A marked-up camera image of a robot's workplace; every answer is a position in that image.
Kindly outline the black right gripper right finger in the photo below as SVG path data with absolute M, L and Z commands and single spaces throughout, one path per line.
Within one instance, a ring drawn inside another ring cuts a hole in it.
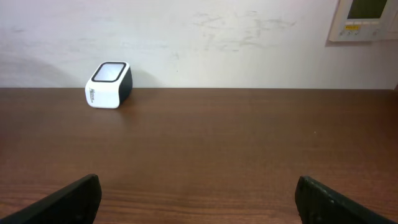
M 309 176 L 299 178 L 295 203 L 303 224 L 397 224 Z

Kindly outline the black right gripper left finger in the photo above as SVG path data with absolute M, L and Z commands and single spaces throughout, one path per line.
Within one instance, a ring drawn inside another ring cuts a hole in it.
M 22 210 L 1 224 L 92 224 L 102 197 L 99 177 L 89 174 Z

